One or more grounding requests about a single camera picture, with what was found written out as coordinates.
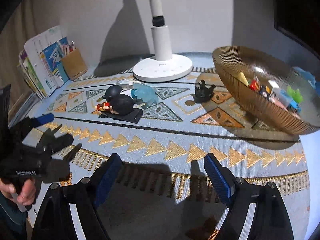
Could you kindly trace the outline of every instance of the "black stripe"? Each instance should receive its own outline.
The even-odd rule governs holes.
[[[64,91],[71,91],[71,90],[77,90],[77,89],[82,89],[82,88],[94,88],[94,87],[101,87],[101,86],[108,86],[108,85],[115,85],[116,83],[113,84],[105,84],[105,85],[97,85],[97,86],[91,86],[91,87],[80,87],[80,88],[73,88],[73,89],[68,89]]]
[[[283,141],[283,140],[279,141],[279,140],[267,140],[267,139],[246,138],[246,137],[232,137],[232,136],[225,136],[225,135],[212,135],[212,134],[206,134],[206,133],[168,130],[168,129],[162,129],[162,128],[143,127],[138,125],[124,124],[124,123],[102,122],[102,121],[61,117],[61,116],[55,116],[55,118],[78,121],[78,122],[97,123],[97,124],[105,124],[105,125],[118,126],[118,127],[134,128],[139,130],[149,130],[149,131],[155,131],[155,132],[164,132],[164,133],[173,133],[173,134],[191,135],[191,136],[199,136],[199,137],[218,138],[218,139],[245,140],[245,141],[251,141],[251,142],[275,142],[275,143],[292,143],[292,142],[296,143],[297,142],[297,141]]]

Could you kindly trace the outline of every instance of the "pencil holder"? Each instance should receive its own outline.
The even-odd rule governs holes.
[[[64,56],[61,61],[70,80],[75,80],[88,70],[78,48]]]

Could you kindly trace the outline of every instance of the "blue gripper pad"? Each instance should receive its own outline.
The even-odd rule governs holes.
[[[98,183],[96,188],[96,197],[93,200],[93,206],[95,208],[98,208],[101,204],[103,204],[106,201],[106,198],[109,195],[111,187],[115,182],[116,177],[118,176],[120,167],[121,167],[120,156],[116,153],[113,153],[110,156],[110,158],[107,160],[107,162],[104,164],[103,168],[98,168],[94,172],[94,174],[92,174],[91,178],[95,176],[96,172],[98,173],[101,172],[101,170],[99,169],[103,169],[103,171],[105,171],[105,173],[102,174],[102,178],[100,179],[100,182]]]
[[[52,122],[54,119],[54,115],[53,114],[45,114],[42,116],[39,116],[37,118],[32,118],[31,119],[31,126],[33,128],[39,127],[41,125],[44,125],[46,123]]]
[[[220,168],[222,168],[221,164],[219,163],[216,164],[214,160],[212,159],[215,158],[213,154],[207,154],[204,157],[204,169],[206,173],[208,174],[208,177],[220,199],[220,201],[229,206],[231,203],[231,189],[223,175],[221,174],[219,168],[217,167],[218,164]]]

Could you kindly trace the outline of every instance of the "curtain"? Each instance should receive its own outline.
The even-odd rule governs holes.
[[[32,92],[17,65],[24,43],[35,35],[32,0],[22,0],[0,33],[0,87],[11,84],[9,119]]]

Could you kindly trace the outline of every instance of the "finger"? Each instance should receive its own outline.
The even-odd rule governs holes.
[[[35,200],[35,196],[36,196],[36,187],[33,188],[33,190],[31,191],[30,195],[27,198],[23,198],[21,195],[18,196],[17,198],[17,202],[23,205],[30,205],[30,204],[25,204],[25,203],[33,203],[33,201]]]
[[[30,196],[34,187],[35,187],[35,179],[34,178],[27,179],[23,184],[23,187],[21,189],[21,193],[19,196],[21,196],[24,199],[27,199]]]
[[[0,190],[8,193],[15,193],[16,189],[13,184],[4,184],[2,180],[0,180]]]

